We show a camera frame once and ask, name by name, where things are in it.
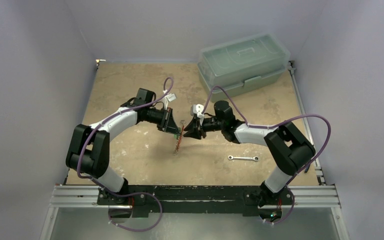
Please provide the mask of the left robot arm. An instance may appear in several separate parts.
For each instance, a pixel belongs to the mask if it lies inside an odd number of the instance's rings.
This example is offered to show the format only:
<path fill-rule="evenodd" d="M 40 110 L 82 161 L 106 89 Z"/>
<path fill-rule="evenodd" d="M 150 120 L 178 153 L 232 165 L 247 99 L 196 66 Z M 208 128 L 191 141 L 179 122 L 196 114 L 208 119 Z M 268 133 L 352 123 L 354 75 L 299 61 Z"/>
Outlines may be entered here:
<path fill-rule="evenodd" d="M 158 102 L 153 91 L 140 88 L 136 97 L 123 103 L 107 118 L 91 124 L 77 125 L 71 137 L 65 164 L 75 170 L 79 177 L 99 183 L 109 191 L 109 197 L 118 205 L 129 199 L 128 181 L 110 167 L 110 143 L 126 129 L 140 122 L 156 125 L 164 133 L 179 136 L 173 110 L 164 106 L 157 109 Z"/>

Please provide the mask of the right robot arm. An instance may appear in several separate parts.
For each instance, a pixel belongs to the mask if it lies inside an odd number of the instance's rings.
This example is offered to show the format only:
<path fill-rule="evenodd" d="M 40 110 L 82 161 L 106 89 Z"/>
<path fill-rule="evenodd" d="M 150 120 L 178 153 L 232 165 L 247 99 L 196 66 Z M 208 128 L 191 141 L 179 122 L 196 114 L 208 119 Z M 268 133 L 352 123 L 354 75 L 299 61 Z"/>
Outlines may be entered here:
<path fill-rule="evenodd" d="M 205 117 L 204 106 L 194 104 L 191 107 L 192 120 L 184 128 L 183 136 L 201 140 L 208 132 L 220 131 L 230 143 L 267 147 L 276 167 L 259 187 L 258 205 L 262 207 L 277 202 L 289 181 L 315 156 L 314 146 L 292 122 L 274 127 L 250 126 L 235 117 L 227 101 L 219 100 L 213 106 L 215 114 Z"/>

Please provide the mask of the steel key organizer red handle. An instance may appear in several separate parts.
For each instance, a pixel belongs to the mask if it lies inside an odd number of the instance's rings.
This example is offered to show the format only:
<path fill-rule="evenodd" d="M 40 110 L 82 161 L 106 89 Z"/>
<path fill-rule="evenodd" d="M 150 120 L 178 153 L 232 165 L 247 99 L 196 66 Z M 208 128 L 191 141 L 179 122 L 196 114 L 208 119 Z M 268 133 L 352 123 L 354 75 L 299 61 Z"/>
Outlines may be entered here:
<path fill-rule="evenodd" d="M 177 155 L 178 152 L 179 152 L 179 149 L 180 149 L 180 145 L 181 145 L 181 142 L 182 142 L 182 138 L 183 138 L 183 135 L 181 134 L 180 137 L 178 139 L 176 139 L 176 144 L 175 144 L 175 147 L 174 147 L 174 150 L 173 150 L 173 155 Z"/>

